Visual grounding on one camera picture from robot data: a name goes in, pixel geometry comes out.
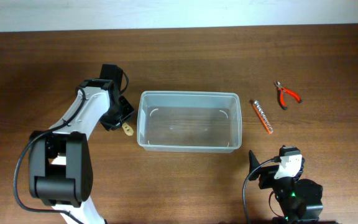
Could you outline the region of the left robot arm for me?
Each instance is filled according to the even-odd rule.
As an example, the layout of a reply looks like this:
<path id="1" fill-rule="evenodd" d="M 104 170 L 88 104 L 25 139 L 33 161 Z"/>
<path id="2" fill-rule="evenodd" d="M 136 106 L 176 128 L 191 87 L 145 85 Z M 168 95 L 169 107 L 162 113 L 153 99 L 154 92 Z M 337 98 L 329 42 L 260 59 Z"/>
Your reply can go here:
<path id="1" fill-rule="evenodd" d="M 76 99 L 62 118 L 46 131 L 35 131 L 26 147 L 29 192 L 60 213 L 67 223 L 105 223 L 91 199 L 93 168 L 88 139 L 98 123 L 108 130 L 123 129 L 134 109 L 123 97 L 121 78 L 93 78 L 76 89 Z"/>

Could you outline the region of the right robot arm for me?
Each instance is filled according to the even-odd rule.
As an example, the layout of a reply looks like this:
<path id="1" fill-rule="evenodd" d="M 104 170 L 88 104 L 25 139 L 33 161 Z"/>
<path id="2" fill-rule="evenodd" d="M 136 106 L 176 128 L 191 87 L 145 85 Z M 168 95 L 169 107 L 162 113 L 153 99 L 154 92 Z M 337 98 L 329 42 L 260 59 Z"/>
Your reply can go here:
<path id="1" fill-rule="evenodd" d="M 249 174 L 242 187 L 242 200 L 247 223 L 250 217 L 246 206 L 246 185 L 258 180 L 260 189 L 271 189 L 282 210 L 272 223 L 318 223 L 323 211 L 323 186 L 310 179 L 301 179 L 305 159 L 295 146 L 282 146 L 278 156 L 260 163 L 249 151 Z"/>

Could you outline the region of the orange scraper wooden handle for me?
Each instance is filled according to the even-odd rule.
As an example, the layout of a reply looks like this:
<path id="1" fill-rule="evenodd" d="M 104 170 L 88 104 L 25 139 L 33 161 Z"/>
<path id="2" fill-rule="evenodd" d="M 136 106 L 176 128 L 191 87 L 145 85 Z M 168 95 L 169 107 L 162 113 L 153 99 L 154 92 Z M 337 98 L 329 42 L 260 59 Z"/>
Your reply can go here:
<path id="1" fill-rule="evenodd" d="M 122 124 L 122 129 L 124 130 L 125 134 L 127 136 L 132 136 L 134 134 L 134 130 L 132 129 L 132 127 L 127 124 L 127 123 L 123 123 Z"/>

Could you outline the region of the clear plastic container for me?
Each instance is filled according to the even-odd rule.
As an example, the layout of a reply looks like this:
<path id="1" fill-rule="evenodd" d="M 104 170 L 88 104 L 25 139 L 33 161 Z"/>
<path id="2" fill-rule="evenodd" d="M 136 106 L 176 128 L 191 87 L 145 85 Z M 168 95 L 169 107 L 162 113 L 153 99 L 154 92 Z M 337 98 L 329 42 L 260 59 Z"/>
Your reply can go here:
<path id="1" fill-rule="evenodd" d="M 231 153 L 242 145 L 242 113 L 235 93 L 145 91 L 137 143 L 146 151 Z"/>

